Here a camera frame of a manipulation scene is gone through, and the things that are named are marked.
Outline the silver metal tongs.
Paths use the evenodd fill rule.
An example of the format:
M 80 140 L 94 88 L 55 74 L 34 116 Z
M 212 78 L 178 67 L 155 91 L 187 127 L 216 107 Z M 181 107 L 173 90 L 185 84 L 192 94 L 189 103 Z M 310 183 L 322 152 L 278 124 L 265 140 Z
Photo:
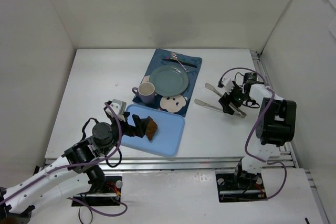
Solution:
M 212 84 L 206 82 L 204 87 L 212 92 L 214 92 L 216 95 L 220 96 L 220 98 L 223 96 L 223 94 L 221 94 Z M 199 106 L 202 106 L 204 108 L 207 108 L 207 109 L 212 109 L 212 110 L 216 110 L 216 111 L 219 111 L 219 112 L 223 112 L 223 109 L 222 107 L 221 108 L 218 108 L 216 106 L 213 106 L 213 105 L 210 105 L 202 100 L 199 100 L 199 99 L 195 99 L 194 100 L 194 103 L 199 105 Z M 237 116 L 237 117 L 240 117 L 240 118 L 245 118 L 247 116 L 247 114 L 242 111 L 240 108 L 236 108 L 234 105 L 230 104 L 230 107 L 235 111 L 234 113 L 234 116 Z

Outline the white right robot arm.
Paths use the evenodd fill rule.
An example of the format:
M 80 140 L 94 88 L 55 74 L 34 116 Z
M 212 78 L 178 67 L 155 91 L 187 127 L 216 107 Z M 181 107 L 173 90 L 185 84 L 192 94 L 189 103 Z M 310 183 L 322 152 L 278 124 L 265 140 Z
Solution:
M 257 80 L 257 73 L 247 72 L 243 84 L 239 86 L 230 78 L 220 78 L 219 88 L 225 92 L 219 99 L 223 112 L 244 116 L 240 107 L 258 105 L 258 118 L 245 143 L 245 156 L 239 161 L 234 173 L 234 181 L 256 181 L 262 167 L 267 164 L 276 148 L 293 140 L 295 134 L 295 101 L 286 100 L 264 82 Z

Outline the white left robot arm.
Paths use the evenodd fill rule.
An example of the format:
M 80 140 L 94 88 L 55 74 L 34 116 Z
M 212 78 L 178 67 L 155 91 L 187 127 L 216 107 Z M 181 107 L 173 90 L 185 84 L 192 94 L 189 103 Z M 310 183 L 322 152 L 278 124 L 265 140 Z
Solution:
M 119 150 L 121 138 L 143 138 L 156 132 L 157 125 L 151 117 L 132 115 L 134 125 L 118 117 L 110 123 L 97 121 L 92 135 L 82 139 L 26 181 L 4 190 L 1 207 L 11 214 L 23 214 L 57 197 L 70 197 L 80 193 L 96 193 L 105 184 L 106 177 L 99 163 Z

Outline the light blue plastic tray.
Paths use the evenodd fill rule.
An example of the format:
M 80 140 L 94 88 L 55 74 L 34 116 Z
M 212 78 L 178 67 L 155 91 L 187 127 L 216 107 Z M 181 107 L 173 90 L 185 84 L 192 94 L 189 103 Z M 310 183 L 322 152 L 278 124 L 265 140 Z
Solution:
M 155 110 L 146 106 L 132 104 L 127 106 L 126 111 L 140 118 L 150 116 L 157 124 L 158 129 L 152 141 L 146 136 L 143 138 L 124 136 L 121 145 L 150 154 L 173 157 L 179 150 L 185 120 L 182 116 Z

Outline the lavender ceramic mug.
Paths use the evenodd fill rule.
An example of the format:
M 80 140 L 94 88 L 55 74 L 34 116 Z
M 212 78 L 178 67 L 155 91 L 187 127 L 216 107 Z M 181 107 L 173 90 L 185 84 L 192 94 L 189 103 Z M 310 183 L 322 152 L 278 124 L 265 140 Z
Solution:
M 138 87 L 133 87 L 132 92 L 145 104 L 151 104 L 154 102 L 155 86 L 150 82 L 145 82 L 140 84 Z

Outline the dark blue bear placemat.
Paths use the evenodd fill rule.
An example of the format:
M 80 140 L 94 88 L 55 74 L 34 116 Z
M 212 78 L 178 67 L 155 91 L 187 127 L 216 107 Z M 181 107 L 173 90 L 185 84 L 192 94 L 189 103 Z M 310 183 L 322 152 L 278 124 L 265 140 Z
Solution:
M 202 58 L 156 49 L 142 83 L 155 87 L 148 107 L 185 117 L 202 66 Z

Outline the teal green ceramic plate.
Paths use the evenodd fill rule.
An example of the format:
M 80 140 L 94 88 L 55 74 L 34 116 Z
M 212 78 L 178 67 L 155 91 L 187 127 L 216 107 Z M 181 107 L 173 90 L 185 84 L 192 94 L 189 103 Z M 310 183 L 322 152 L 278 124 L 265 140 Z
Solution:
M 161 66 L 150 74 L 149 82 L 155 87 L 155 92 L 163 97 L 182 94 L 188 87 L 187 73 L 180 67 Z

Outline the silver metal spoon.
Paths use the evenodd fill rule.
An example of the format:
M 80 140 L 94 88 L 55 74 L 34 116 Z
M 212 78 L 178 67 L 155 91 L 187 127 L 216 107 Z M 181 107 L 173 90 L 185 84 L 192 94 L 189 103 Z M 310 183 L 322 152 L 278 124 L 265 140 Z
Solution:
M 184 69 L 185 72 L 189 72 L 186 65 L 182 61 L 179 60 L 179 58 L 178 58 L 178 56 L 175 52 L 171 53 L 171 59 L 178 62 L 178 64 Z

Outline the aluminium right side rail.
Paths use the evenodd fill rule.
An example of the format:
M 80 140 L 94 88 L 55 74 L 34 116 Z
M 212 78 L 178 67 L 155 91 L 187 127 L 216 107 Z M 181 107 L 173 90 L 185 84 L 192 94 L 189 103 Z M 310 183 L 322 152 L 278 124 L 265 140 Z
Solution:
M 254 63 L 254 67 L 255 67 L 256 71 L 259 72 L 266 79 L 267 83 L 270 85 L 271 88 L 274 88 L 274 86 L 272 85 L 269 73 L 266 69 L 264 59 L 261 57 L 261 54 L 258 54 L 257 52 L 254 52 L 254 51 L 250 51 L 250 54 L 251 54 L 251 57 L 253 59 L 253 63 Z M 298 162 L 298 159 L 297 159 L 297 155 L 296 155 L 295 150 L 293 148 L 292 142 L 286 143 L 285 144 L 285 149 L 290 152 L 294 167 L 295 168 L 300 168 L 300 165 L 299 165 L 299 162 Z M 324 207 L 323 207 L 321 199 L 319 197 L 318 190 L 317 190 L 316 184 L 315 184 L 315 182 L 312 178 L 311 172 L 310 172 L 309 169 L 304 169 L 304 171 L 305 171 L 307 180 L 309 182 L 314 200 L 317 204 L 322 222 L 323 223 L 329 223 L 328 217 L 325 213 Z

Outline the black handled knife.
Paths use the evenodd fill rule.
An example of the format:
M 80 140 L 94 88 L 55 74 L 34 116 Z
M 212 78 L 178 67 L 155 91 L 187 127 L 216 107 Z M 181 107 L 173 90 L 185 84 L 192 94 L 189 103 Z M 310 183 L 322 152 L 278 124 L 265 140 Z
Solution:
M 185 62 L 185 61 L 180 61 L 180 60 L 176 60 L 176 59 L 171 59 L 171 58 L 164 58 L 162 59 L 164 61 L 169 61 L 169 62 L 176 62 L 176 63 L 180 63 L 184 66 L 189 66 L 189 67 L 193 67 L 193 68 L 197 68 L 198 66 L 193 64 L 193 63 L 189 63 L 189 62 Z

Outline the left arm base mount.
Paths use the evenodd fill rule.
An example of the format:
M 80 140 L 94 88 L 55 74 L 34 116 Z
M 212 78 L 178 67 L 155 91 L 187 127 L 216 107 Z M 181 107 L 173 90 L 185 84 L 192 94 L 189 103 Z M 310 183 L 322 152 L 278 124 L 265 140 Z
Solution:
M 119 206 L 121 200 L 122 176 L 106 177 L 103 187 L 96 193 L 81 193 L 73 196 L 91 207 Z

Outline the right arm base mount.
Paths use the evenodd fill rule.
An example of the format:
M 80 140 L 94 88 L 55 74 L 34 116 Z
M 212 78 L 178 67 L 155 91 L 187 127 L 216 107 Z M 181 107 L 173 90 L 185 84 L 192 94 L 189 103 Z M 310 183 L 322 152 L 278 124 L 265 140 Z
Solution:
M 242 182 L 236 182 L 233 173 L 217 173 L 215 176 L 220 203 L 250 202 L 267 198 L 261 176 L 257 176 L 257 179 L 254 180 L 249 178 Z

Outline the aluminium table edge rail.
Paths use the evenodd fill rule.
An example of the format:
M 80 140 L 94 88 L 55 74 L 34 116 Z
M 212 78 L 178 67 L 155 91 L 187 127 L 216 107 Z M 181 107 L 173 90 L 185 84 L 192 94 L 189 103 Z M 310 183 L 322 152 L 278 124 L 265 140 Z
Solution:
M 163 171 L 163 170 L 199 170 L 199 169 L 234 169 L 239 157 L 198 157 L 198 158 L 124 158 L 116 168 L 109 167 L 106 162 L 100 163 L 103 170 L 130 171 Z

